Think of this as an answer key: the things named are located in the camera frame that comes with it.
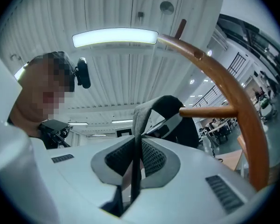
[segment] desk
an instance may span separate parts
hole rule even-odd
[[[243,153],[243,150],[237,150],[227,154],[216,155],[217,159],[223,159],[223,164],[234,171],[238,165],[239,159]]]
[[[209,131],[209,133],[212,133],[212,132],[218,130],[219,128],[222,128],[224,125],[227,125],[228,128],[229,128],[229,130],[231,130],[230,127],[229,127],[229,124],[228,124],[228,121],[229,121],[229,120],[230,120],[230,119],[227,119],[227,120],[224,121],[222,124],[220,124],[218,127],[216,127],[216,128],[214,128],[214,129],[212,129],[211,131]]]

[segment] wooden bar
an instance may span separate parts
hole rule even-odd
[[[182,32],[183,30],[185,29],[185,26],[186,26],[186,23],[187,23],[187,20],[185,19],[182,19],[181,23],[179,24],[179,27],[177,29],[177,32],[175,34],[175,39],[180,39],[181,36],[182,36]]]
[[[269,159],[266,136],[261,125],[259,115],[250,98],[240,83],[218,61],[206,55],[197,47],[168,35],[159,35],[158,41],[177,50],[200,68],[220,89],[233,109],[224,110],[187,110],[182,108],[180,114],[185,117],[233,117],[238,118],[249,157],[249,179],[256,190],[267,185],[269,176]]]
[[[199,118],[234,118],[238,112],[232,106],[224,107],[202,107],[202,108],[180,108],[179,114],[182,117]]]

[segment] black chair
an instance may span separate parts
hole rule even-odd
[[[208,128],[208,127],[204,127],[205,129],[206,129],[206,131],[207,132],[209,132],[210,131],[210,128]]]
[[[216,131],[214,131],[214,132],[212,132],[212,133],[215,135],[216,140],[217,140],[217,142],[218,142],[219,144],[222,144],[222,142],[221,142],[221,137],[224,137],[224,136],[225,136],[226,141],[228,140],[228,138],[227,138],[227,131],[225,130],[224,127],[221,127],[221,128],[220,128],[220,131],[216,130]]]

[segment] black vent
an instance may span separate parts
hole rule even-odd
[[[205,178],[219,199],[227,214],[232,213],[244,203],[218,175]]]
[[[165,154],[142,139],[143,164],[145,176],[159,171],[166,162]]]
[[[117,148],[105,157],[105,163],[113,171],[123,176],[133,159],[134,139]]]
[[[52,158],[52,160],[54,163],[56,163],[56,162],[62,162],[62,161],[68,160],[68,159],[72,159],[73,157],[74,157],[73,155],[67,154],[67,155]]]

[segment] white ceiling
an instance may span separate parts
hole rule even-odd
[[[172,15],[160,11],[170,1]],[[72,36],[115,27],[145,28],[174,35],[187,20],[181,39],[206,50],[223,0],[14,0],[0,21],[0,57],[14,74],[44,52],[66,51],[88,62],[91,87],[76,86],[74,97],[57,119],[83,121],[85,134],[112,133],[112,120],[131,119],[137,104],[162,95],[190,95],[203,80],[201,72],[164,45],[112,43],[75,48]],[[139,19],[138,12],[144,17]],[[197,74],[195,85],[188,84]]]

